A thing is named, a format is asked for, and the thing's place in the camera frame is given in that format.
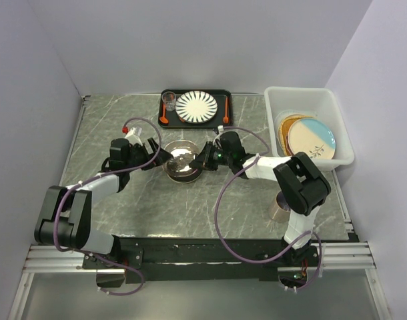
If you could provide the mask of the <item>dark metallic bowl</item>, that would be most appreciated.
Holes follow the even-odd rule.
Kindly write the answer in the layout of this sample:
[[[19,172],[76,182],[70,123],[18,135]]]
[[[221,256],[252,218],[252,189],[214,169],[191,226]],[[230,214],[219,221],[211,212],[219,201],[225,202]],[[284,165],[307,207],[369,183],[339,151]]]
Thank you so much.
[[[172,158],[163,164],[163,170],[171,177],[187,177],[197,170],[189,166],[199,153],[197,145],[187,140],[168,143],[164,148]]]

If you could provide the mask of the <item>orange woven pattern plate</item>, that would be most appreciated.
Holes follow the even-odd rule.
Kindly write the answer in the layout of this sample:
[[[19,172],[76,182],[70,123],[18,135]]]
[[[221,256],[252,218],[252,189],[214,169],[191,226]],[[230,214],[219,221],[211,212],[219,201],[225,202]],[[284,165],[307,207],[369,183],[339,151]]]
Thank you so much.
[[[286,155],[291,155],[290,148],[288,146],[288,132],[290,130],[290,127],[296,121],[305,118],[311,118],[311,116],[302,114],[292,114],[282,119],[280,126],[278,128],[278,139],[280,141],[281,148]]]

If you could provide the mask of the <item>blue grey plate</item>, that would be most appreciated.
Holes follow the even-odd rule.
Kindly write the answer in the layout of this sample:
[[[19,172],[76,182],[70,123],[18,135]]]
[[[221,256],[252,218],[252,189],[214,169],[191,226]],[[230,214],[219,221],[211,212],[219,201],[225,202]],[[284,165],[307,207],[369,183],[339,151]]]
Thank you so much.
[[[334,157],[336,139],[328,126],[315,118],[295,121],[287,134],[289,150],[292,154],[306,153],[311,159]]]

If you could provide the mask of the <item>black glossy bowl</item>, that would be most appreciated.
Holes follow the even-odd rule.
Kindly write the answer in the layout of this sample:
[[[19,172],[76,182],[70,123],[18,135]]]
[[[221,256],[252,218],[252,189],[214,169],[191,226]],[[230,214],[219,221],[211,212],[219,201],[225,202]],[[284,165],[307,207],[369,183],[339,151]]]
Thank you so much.
[[[201,175],[201,170],[193,169],[190,172],[182,173],[179,172],[167,172],[167,176],[176,183],[191,183],[195,181]]]

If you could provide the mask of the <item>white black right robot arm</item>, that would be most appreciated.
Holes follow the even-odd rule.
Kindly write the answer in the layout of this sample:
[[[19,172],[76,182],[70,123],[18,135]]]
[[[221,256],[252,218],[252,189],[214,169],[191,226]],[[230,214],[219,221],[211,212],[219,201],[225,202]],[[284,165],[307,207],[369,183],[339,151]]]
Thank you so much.
[[[289,157],[267,157],[246,152],[235,131],[226,131],[215,141],[208,141],[189,166],[216,171],[220,165],[230,168],[242,179],[264,179],[278,183],[290,208],[290,218],[282,249],[288,265],[297,265],[312,238],[316,213],[331,192],[330,184],[312,159],[300,151]]]

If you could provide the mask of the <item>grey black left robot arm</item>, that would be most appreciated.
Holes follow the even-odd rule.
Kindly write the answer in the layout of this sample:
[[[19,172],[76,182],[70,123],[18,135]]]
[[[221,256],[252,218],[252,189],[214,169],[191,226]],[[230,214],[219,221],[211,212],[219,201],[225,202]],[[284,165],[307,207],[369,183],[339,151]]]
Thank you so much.
[[[75,185],[48,188],[34,230],[36,242],[98,253],[106,267],[118,266],[123,258],[119,239],[91,228],[91,210],[104,197],[123,191],[133,170],[150,170],[173,158],[154,139],[147,141],[152,153],[139,141],[114,139],[96,176]]]

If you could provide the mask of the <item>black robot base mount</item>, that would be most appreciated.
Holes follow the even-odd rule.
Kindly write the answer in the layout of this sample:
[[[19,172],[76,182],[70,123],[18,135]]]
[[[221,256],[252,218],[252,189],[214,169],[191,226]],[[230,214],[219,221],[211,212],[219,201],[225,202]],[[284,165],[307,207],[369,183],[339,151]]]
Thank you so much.
[[[320,260],[318,250],[311,243],[297,251],[289,249],[272,262],[267,260],[285,249],[286,242],[229,239],[227,243],[238,255],[254,262],[236,259],[219,239],[122,237],[119,263],[137,269],[146,281],[277,281],[280,268],[306,269],[317,266]]]

